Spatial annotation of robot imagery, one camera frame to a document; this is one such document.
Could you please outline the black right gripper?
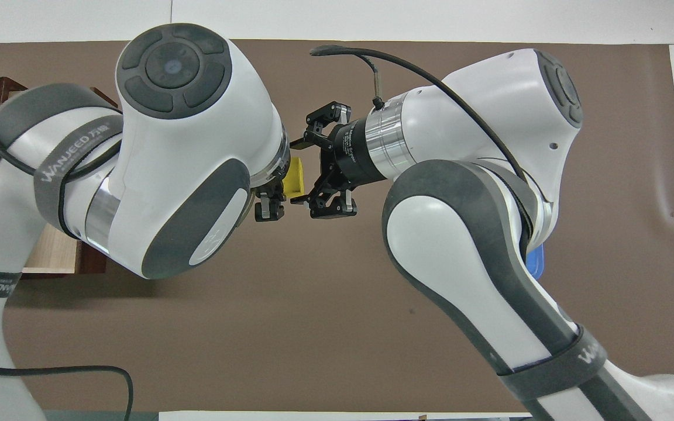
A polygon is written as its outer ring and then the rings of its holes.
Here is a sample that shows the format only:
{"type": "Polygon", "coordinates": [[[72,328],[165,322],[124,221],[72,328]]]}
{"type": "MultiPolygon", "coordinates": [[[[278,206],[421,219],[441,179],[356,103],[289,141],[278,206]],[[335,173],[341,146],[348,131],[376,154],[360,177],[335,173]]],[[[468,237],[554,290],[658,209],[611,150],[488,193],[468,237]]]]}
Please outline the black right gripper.
{"type": "Polygon", "coordinates": [[[323,149],[322,174],[315,186],[308,194],[290,200],[291,203],[305,203],[313,219],[355,216],[357,205],[352,198],[352,189],[386,179],[367,149],[366,119],[348,123],[351,114],[350,106],[332,101],[308,114],[302,138],[290,142],[294,150],[311,146],[323,149]],[[342,125],[336,125],[329,136],[324,136],[322,130],[330,123],[342,125]]]}

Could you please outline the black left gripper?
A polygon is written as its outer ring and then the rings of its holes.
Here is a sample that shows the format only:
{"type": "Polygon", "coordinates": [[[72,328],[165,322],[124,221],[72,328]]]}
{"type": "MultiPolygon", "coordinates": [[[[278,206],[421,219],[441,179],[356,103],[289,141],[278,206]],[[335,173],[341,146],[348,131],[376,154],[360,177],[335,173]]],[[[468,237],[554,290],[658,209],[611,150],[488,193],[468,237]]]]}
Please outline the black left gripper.
{"type": "Polygon", "coordinates": [[[256,204],[256,221],[273,222],[284,216],[283,179],[287,175],[290,158],[273,163],[269,168],[252,176],[252,192],[259,198],[256,204]]]}

